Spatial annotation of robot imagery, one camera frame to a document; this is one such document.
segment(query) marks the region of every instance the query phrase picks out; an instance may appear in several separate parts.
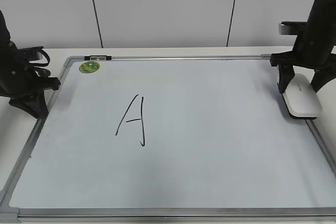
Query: white table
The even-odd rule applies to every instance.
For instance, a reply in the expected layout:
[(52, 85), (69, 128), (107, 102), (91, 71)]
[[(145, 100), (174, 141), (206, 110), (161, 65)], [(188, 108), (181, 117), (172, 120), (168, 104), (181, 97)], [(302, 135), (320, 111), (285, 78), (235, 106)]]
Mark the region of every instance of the white table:
[[(48, 69), (52, 76), (58, 76), (63, 63), (70, 56), (111, 55), (111, 56), (235, 56), (261, 55), (291, 50), (291, 47), (233, 47), (233, 48), (127, 48), (127, 49), (47, 49), (51, 57)], [(309, 78), (313, 72), (298, 69)], [(51, 91), (46, 92), (46, 99)], [(318, 93), (323, 105), (323, 114), (317, 125), (321, 126), (324, 137), (336, 139), (336, 82), (331, 82)], [(6, 180), (24, 146), (36, 120), (27, 113), (13, 108), (8, 98), (0, 98), (0, 188)]]

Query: whiteboard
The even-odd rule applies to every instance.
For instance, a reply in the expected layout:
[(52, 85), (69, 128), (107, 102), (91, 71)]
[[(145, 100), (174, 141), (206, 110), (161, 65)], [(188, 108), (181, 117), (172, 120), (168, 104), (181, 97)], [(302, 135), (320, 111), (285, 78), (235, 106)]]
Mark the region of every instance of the whiteboard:
[(268, 61), (99, 63), (71, 66), (10, 206), (336, 206), (335, 176)]

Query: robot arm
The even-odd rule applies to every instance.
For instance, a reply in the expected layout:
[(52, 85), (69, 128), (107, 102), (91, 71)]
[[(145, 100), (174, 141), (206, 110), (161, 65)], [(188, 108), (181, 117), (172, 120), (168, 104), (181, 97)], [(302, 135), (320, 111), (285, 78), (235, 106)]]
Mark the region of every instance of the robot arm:
[[(9, 104), (22, 109), (35, 118), (45, 118), (48, 109), (44, 90), (58, 90), (58, 78), (50, 78), (46, 67), (49, 56), (42, 47), (17, 49), (11, 42), (10, 34), (0, 11), (0, 96), (9, 97)], [(38, 59), (37, 55), (46, 57), (47, 63), (30, 63)]]
[(290, 82), (296, 76), (293, 66), (315, 71), (311, 81), (315, 95), (325, 84), (336, 78), (336, 55), (331, 53), (336, 44), (336, 0), (314, 0), (306, 23), (282, 22), (280, 33), (297, 35), (292, 51), (272, 54), (270, 57), (271, 65), (278, 66), (279, 92), (283, 95), (289, 109), (290, 102), (286, 100), (288, 97), (285, 97), (285, 94)]

